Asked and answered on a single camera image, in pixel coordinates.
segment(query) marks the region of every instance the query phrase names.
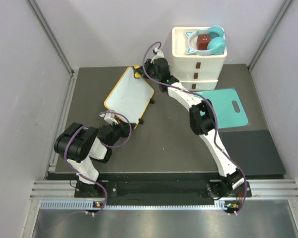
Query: cutting board handle hole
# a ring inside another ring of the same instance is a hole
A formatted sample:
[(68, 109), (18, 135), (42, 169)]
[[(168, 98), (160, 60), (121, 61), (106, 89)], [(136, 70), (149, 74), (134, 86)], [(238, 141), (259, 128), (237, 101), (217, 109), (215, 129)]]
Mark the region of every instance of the cutting board handle hole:
[(234, 110), (235, 110), (237, 113), (240, 113), (240, 108), (239, 108), (239, 106), (238, 106), (237, 101), (233, 100), (233, 101), (232, 101), (232, 104), (233, 104)]

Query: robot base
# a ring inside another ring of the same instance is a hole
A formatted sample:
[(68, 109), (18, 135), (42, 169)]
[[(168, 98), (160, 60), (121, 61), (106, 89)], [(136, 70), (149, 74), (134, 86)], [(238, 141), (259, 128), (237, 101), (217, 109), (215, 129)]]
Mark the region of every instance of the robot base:
[(78, 176), (76, 177), (77, 184), (75, 187), (75, 194), (74, 197), (79, 198), (87, 198), (87, 197), (103, 197), (104, 192), (103, 190), (95, 185), (95, 184), (87, 184), (83, 183), (78, 179)]
[[(229, 190), (226, 188), (226, 186), (224, 187), (222, 181), (210, 181), (210, 182), (207, 182), (207, 184), (206, 184), (209, 196), (211, 198), (214, 198), (215, 200), (217, 200), (218, 198), (221, 198), (221, 197), (236, 196), (240, 192), (241, 192), (242, 197), (245, 197), (244, 196), (244, 186), (245, 186), (245, 184), (239, 186), (235, 190)], [(249, 182), (246, 182), (246, 186), (248, 188), (246, 197), (251, 197), (252, 191), (250, 190)]]

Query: white stacked drawers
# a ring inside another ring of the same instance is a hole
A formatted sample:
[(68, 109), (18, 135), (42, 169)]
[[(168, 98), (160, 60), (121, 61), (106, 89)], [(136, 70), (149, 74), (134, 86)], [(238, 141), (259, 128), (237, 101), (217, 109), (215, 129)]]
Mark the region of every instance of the white stacked drawers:
[(222, 70), (227, 51), (218, 56), (187, 55), (185, 32), (209, 27), (174, 27), (172, 29), (171, 73), (190, 91), (214, 90)]

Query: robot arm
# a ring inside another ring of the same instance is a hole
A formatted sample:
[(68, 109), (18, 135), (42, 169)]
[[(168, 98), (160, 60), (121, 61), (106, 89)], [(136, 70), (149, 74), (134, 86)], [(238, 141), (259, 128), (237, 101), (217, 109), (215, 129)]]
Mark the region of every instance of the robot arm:
[[(158, 57), (154, 60), (148, 59), (144, 67), (150, 77), (165, 84), (159, 85), (162, 92), (167, 93), (167, 95), (177, 100), (189, 111), (190, 127), (192, 131), (206, 143), (217, 164), (222, 182), (224, 182), (228, 192), (242, 185), (245, 180), (236, 165), (224, 155), (224, 153), (227, 154), (227, 151), (219, 136), (216, 138), (216, 144), (220, 146), (222, 150), (219, 150), (214, 143), (216, 132), (215, 118), (208, 104), (201, 100), (200, 97), (187, 93), (187, 89), (183, 87), (177, 78), (171, 75), (168, 62), (165, 58)], [(135, 73), (138, 73), (137, 75), (141, 75), (143, 78), (148, 78), (142, 69), (143, 67), (135, 69)]]
[(112, 155), (111, 146), (119, 138), (129, 135), (129, 125), (119, 119), (115, 119), (113, 113), (100, 115), (109, 124), (100, 128), (83, 127), (82, 124), (71, 124), (56, 140), (54, 150), (61, 157), (65, 157), (65, 149), (69, 140), (78, 130), (79, 133), (73, 138), (69, 146), (66, 160), (76, 170), (78, 181), (85, 190), (89, 190), (89, 195), (94, 196), (94, 182), (97, 181), (99, 172), (93, 166), (91, 160), (107, 163)]

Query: red cube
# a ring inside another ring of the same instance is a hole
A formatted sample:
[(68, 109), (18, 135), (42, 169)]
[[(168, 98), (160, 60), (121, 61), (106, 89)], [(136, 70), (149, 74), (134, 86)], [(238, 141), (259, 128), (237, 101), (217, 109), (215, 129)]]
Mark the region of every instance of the red cube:
[(208, 44), (211, 41), (209, 34), (202, 34), (198, 36), (197, 48), (198, 50), (205, 51), (208, 49)]

